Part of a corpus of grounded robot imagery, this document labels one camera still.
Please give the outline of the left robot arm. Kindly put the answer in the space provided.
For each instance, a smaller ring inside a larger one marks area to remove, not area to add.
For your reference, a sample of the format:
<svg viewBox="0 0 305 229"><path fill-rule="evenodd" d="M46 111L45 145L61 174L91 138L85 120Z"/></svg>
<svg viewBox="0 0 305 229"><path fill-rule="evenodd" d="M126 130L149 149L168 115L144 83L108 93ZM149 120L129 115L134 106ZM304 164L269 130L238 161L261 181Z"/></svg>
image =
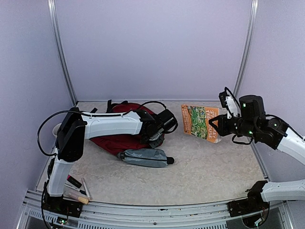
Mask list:
<svg viewBox="0 0 305 229"><path fill-rule="evenodd" d="M74 162L83 155L84 141L89 139L102 148L114 143L114 155L119 159L143 167L165 167L174 159L158 147L165 134L174 132L178 122L174 114L164 108L156 114L146 103L107 102L105 113L80 111L78 107L65 110L63 122L56 133L54 153L48 168L42 200L56 212L67 207L63 198L64 185Z"/></svg>

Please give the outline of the grey pencil case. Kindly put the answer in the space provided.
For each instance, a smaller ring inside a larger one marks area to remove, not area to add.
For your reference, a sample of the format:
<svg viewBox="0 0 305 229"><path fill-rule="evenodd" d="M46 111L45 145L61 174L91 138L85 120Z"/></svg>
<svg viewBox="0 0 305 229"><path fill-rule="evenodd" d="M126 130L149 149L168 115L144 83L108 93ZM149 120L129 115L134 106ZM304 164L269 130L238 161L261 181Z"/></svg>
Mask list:
<svg viewBox="0 0 305 229"><path fill-rule="evenodd" d="M175 159L168 157L163 150L152 148L128 149L119 152L117 158L128 164L154 168L162 168L175 163Z"/></svg>

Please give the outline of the orange treehouse book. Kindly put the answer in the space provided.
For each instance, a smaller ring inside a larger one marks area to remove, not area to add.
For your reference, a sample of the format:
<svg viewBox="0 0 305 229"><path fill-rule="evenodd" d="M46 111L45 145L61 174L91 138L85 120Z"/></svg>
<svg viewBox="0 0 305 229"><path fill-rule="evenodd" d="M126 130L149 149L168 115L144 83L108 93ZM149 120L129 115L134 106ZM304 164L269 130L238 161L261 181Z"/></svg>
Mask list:
<svg viewBox="0 0 305 229"><path fill-rule="evenodd" d="M222 113L220 108L207 107L202 105L181 105L183 131L185 134L207 140L211 143L218 143L222 137L209 124L209 120Z"/></svg>

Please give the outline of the red student backpack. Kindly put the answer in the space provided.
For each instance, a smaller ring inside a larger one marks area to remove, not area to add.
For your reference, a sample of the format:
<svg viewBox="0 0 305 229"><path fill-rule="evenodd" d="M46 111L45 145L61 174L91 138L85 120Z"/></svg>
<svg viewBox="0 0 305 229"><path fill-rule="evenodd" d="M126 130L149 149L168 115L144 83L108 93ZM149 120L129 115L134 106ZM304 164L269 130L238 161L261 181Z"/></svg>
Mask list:
<svg viewBox="0 0 305 229"><path fill-rule="evenodd" d="M112 103L112 101L109 100L107 102L106 113L123 113L130 110L135 110L139 106L140 104L129 103L128 101ZM91 138L90 140L97 146L115 156L119 152L123 152L128 149L152 148L148 143L141 143L140 135L109 135Z"/></svg>

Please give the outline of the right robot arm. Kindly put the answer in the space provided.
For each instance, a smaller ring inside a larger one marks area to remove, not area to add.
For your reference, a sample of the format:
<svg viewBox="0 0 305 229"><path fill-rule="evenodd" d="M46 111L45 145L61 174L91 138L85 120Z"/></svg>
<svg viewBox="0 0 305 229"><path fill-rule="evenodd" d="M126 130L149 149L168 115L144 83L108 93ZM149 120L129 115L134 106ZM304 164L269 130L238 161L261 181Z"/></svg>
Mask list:
<svg viewBox="0 0 305 229"><path fill-rule="evenodd" d="M227 114L218 115L209 120L220 136L232 135L248 137L251 142L263 143L274 150L285 153L305 162L305 138L298 134L283 119L266 114L261 96L245 95L239 102L227 92L219 94L219 99ZM244 208L255 211L262 203L278 200L304 200L305 181L268 182L258 181L248 191Z"/></svg>

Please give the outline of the silver marker pen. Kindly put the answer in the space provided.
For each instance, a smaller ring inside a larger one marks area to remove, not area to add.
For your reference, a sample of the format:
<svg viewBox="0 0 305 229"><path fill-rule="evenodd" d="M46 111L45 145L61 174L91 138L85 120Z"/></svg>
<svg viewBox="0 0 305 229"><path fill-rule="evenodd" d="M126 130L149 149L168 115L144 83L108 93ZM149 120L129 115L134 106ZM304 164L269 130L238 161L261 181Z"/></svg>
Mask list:
<svg viewBox="0 0 305 229"><path fill-rule="evenodd" d="M87 196L88 200L92 200L92 197L91 197L91 194L89 192L88 186L87 186L87 184L85 182L85 179L83 177L81 178L81 181L82 181L83 187L85 189L86 196Z"/></svg>

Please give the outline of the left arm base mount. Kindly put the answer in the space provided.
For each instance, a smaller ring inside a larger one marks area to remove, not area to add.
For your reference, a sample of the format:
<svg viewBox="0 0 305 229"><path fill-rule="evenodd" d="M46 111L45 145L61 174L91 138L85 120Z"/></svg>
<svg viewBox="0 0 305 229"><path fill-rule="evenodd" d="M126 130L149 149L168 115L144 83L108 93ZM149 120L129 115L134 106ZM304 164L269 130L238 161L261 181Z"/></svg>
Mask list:
<svg viewBox="0 0 305 229"><path fill-rule="evenodd" d="M79 218L83 204L78 201L67 200L61 197L50 197L48 193L42 195L42 209L68 217Z"/></svg>

